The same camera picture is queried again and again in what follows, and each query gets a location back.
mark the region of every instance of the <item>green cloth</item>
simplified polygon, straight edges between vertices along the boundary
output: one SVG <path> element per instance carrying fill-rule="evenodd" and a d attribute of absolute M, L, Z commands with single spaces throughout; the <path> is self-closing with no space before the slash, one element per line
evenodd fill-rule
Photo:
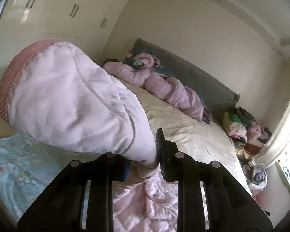
<path fill-rule="evenodd" d="M 241 121 L 240 118 L 236 114 L 229 113 L 229 118 L 232 121 L 237 122 L 237 123 L 241 123 L 244 127 L 247 127 L 247 124 L 245 122 Z"/>

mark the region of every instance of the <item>light blue blanket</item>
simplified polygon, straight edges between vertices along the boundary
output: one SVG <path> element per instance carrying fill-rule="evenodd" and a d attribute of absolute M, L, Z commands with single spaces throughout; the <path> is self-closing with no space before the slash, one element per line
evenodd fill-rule
<path fill-rule="evenodd" d="M 21 134 L 0 139 L 0 198 L 18 221 L 70 161 L 88 162 L 98 156 L 43 145 Z"/>

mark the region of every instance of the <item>pile of clothes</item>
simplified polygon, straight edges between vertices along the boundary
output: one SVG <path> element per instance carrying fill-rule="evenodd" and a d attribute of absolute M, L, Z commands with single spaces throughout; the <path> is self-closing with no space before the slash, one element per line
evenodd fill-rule
<path fill-rule="evenodd" d="M 233 140 L 248 187 L 255 196 L 266 186 L 267 176 L 265 171 L 257 166 L 253 156 L 265 146 L 272 133 L 266 127 L 261 128 L 256 119 L 241 107 L 225 112 L 222 124 L 227 135 Z"/>
<path fill-rule="evenodd" d="M 146 89 L 199 122 L 209 124 L 213 121 L 202 98 L 191 88 L 183 86 L 150 50 L 134 49 L 124 62 L 106 60 L 103 68 L 126 83 Z"/>

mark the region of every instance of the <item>white wall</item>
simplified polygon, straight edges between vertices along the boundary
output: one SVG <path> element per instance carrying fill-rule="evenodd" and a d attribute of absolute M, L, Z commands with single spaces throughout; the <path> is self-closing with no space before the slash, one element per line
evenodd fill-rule
<path fill-rule="evenodd" d="M 290 100 L 290 64 L 286 64 L 279 72 L 274 87 L 274 96 L 266 110 L 261 126 L 268 127 L 274 132 L 283 117 L 283 113 Z"/>
<path fill-rule="evenodd" d="M 129 0 L 103 58 L 123 58 L 142 38 L 200 67 L 235 93 L 261 120 L 282 62 L 231 13 L 207 0 Z"/>
<path fill-rule="evenodd" d="M 281 181 L 275 164 L 265 171 L 268 175 L 267 186 L 257 198 L 260 206 L 271 212 L 270 219 L 275 227 L 290 209 L 290 195 Z"/>

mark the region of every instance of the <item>white door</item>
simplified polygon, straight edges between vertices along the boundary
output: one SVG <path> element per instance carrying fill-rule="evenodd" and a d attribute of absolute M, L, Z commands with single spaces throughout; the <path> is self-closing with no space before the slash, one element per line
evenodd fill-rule
<path fill-rule="evenodd" d="M 109 35 L 128 0 L 49 0 L 44 33 L 80 38 L 94 62 L 100 57 Z"/>
<path fill-rule="evenodd" d="M 7 0 L 0 17 L 0 77 L 13 57 L 43 32 L 44 0 Z"/>

